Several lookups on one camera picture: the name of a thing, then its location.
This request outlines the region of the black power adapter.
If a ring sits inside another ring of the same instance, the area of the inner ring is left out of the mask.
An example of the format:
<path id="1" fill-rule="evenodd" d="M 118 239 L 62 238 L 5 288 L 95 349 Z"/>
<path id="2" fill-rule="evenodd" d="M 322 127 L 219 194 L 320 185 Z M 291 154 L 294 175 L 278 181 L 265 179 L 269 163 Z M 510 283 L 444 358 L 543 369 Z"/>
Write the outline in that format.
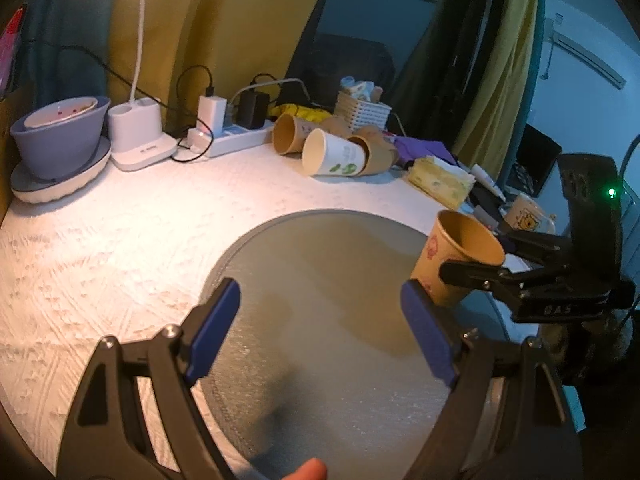
<path id="1" fill-rule="evenodd" d="M 235 123 L 248 130 L 260 129 L 267 118 L 270 96 L 258 90 L 245 90 L 240 94 Z"/>

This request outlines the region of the white usb charger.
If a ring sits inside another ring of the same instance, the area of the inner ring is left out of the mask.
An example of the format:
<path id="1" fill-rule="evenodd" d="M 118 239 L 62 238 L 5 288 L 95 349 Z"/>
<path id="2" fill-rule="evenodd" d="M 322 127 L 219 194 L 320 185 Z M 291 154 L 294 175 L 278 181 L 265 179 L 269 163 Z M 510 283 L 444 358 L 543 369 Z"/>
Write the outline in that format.
<path id="1" fill-rule="evenodd" d="M 227 100 L 221 96 L 200 96 L 196 128 L 213 138 L 222 136 L 227 114 Z"/>

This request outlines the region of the purple bowl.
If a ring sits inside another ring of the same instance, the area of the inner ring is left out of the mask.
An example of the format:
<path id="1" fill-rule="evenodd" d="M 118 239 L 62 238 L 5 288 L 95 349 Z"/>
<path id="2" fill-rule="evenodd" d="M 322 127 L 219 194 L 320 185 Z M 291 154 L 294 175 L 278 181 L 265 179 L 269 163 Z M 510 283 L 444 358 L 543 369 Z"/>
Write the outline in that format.
<path id="1" fill-rule="evenodd" d="M 74 174 L 89 161 L 98 147 L 106 112 L 107 96 L 95 96 L 98 105 L 90 112 L 59 124 L 26 129 L 20 118 L 10 129 L 27 170 L 37 179 L 58 180 Z"/>

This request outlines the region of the white desk lamp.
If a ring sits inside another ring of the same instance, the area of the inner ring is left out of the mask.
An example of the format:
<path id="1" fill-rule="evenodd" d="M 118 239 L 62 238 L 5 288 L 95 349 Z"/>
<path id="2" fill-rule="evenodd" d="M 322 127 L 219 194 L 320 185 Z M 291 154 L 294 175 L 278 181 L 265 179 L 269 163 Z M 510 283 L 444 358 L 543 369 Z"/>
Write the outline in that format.
<path id="1" fill-rule="evenodd" d="M 133 172 L 171 158 L 177 140 L 163 132 L 160 104 L 152 98 L 137 99 L 144 44 L 146 0 L 139 0 L 137 50 L 129 99 L 107 112 L 111 158 L 122 171 Z"/>

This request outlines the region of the white round plate base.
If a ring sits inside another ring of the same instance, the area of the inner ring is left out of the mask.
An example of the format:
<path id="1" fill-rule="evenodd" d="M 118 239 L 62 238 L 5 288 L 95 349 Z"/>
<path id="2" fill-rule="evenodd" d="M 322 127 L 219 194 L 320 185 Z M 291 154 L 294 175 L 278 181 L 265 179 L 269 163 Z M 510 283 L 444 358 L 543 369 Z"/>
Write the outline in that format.
<path id="1" fill-rule="evenodd" d="M 26 169 L 24 162 L 20 162 L 11 174 L 11 191 L 26 204 L 37 205 L 62 200 L 99 177 L 111 158 L 111 149 L 111 141 L 106 136 L 101 136 L 98 147 L 85 166 L 58 180 L 37 179 Z"/>

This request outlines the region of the yellow curtain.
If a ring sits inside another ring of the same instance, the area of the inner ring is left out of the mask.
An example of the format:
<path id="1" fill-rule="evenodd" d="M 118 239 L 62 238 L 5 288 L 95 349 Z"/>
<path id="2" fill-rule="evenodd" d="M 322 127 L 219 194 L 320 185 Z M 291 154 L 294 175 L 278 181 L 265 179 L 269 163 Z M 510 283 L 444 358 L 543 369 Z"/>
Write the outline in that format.
<path id="1" fill-rule="evenodd" d="M 521 108 L 532 58 L 538 0 L 506 0 L 483 78 L 454 144 L 466 166 L 498 177 Z"/>

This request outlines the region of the yellow tissue pack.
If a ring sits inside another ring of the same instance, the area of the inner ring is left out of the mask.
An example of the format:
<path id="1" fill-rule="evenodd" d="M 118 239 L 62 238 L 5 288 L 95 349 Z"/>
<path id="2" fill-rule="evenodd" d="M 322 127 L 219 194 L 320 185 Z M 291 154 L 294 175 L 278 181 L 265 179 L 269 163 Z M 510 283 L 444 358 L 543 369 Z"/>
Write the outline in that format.
<path id="1" fill-rule="evenodd" d="M 409 169 L 408 180 L 452 210 L 460 208 L 476 182 L 469 172 L 436 156 L 416 159 Z"/>

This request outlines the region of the purple cloth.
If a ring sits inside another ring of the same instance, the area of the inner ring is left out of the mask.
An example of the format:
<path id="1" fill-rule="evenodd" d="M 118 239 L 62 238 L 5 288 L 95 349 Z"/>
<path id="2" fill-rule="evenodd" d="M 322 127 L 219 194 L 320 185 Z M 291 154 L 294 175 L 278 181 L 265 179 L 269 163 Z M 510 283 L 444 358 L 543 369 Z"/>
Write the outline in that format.
<path id="1" fill-rule="evenodd" d="M 440 141 L 420 140 L 411 136 L 396 136 L 394 147 L 398 151 L 398 166 L 411 167 L 414 162 L 427 156 L 435 156 L 450 165 L 457 165 L 454 155 Z"/>

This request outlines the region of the pink inner bowl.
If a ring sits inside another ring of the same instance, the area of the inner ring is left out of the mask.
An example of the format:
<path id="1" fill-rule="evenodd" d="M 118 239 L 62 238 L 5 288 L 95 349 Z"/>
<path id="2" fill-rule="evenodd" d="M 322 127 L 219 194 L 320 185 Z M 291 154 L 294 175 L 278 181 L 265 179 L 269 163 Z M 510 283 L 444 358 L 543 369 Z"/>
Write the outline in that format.
<path id="1" fill-rule="evenodd" d="M 66 122 L 90 112 L 98 105 L 94 96 L 81 96 L 51 103 L 30 113 L 24 120 L 26 129 L 37 129 Z"/>

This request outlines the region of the yellow rubber glove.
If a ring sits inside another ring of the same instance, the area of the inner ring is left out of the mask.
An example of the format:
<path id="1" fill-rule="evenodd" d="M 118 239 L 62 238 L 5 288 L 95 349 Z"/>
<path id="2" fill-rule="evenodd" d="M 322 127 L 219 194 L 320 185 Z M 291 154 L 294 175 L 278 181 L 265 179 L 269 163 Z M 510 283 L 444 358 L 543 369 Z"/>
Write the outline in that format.
<path id="1" fill-rule="evenodd" d="M 306 107 L 303 105 L 297 105 L 293 103 L 286 103 L 278 106 L 273 106 L 268 112 L 269 118 L 279 118 L 283 114 L 289 114 L 294 117 L 302 118 L 307 122 L 314 122 L 320 124 L 326 118 L 332 116 L 327 110 L 317 107 Z"/>

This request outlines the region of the white air conditioner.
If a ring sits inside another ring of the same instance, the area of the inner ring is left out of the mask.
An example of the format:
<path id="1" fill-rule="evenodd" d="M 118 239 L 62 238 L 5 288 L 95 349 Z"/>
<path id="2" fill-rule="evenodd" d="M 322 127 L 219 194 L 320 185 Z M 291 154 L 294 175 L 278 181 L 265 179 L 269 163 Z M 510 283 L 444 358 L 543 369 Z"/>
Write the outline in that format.
<path id="1" fill-rule="evenodd" d="M 576 41 L 571 40 L 559 32 L 552 32 L 550 39 L 555 46 L 560 47 L 580 62 L 586 64 L 616 89 L 622 90 L 626 86 L 626 79 L 617 70 L 614 70 L 614 68 L 608 65 L 605 60 L 602 60 L 600 56 L 595 55 L 581 44 L 578 44 Z"/>

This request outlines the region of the white green-print paper cup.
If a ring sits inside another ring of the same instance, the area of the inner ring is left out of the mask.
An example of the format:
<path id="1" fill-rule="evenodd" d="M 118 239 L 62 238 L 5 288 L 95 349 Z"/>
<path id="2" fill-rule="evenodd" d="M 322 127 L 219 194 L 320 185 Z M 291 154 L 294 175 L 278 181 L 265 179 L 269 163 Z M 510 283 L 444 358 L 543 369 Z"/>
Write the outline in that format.
<path id="1" fill-rule="evenodd" d="M 308 176 L 351 177 L 363 170 L 366 153 L 352 141 L 315 128 L 304 143 L 302 164 Z"/>

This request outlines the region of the brown paper cup lying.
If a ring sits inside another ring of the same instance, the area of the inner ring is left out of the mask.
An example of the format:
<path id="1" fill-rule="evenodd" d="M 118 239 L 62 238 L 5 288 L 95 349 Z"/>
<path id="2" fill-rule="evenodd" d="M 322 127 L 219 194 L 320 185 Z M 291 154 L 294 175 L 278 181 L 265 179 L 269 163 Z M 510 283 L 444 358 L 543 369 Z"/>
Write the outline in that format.
<path id="1" fill-rule="evenodd" d="M 273 125 L 272 146 L 279 155 L 298 154 L 303 151 L 311 131 L 318 127 L 315 122 L 282 114 Z"/>

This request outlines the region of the cartoon ceramic mug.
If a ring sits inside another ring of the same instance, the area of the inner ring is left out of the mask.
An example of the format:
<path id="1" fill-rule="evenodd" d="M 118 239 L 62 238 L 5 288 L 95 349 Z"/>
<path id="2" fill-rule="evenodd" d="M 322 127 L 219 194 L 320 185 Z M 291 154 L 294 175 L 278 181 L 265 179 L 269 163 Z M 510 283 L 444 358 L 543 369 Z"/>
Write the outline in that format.
<path id="1" fill-rule="evenodd" d="M 506 223 L 514 230 L 555 233 L 555 215 L 546 214 L 530 196 L 520 193 L 506 213 Z"/>

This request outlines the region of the floral brown paper cup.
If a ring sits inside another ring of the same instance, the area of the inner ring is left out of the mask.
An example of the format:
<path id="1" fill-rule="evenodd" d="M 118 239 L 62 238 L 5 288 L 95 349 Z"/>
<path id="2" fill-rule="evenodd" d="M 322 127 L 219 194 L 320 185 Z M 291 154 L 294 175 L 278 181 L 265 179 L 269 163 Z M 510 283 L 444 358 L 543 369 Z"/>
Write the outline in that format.
<path id="1" fill-rule="evenodd" d="M 442 210 L 410 275 L 439 307 L 454 307 L 471 292 L 447 285 L 439 277 L 440 266 L 449 260 L 502 266 L 506 253 L 494 234 L 474 217 Z"/>

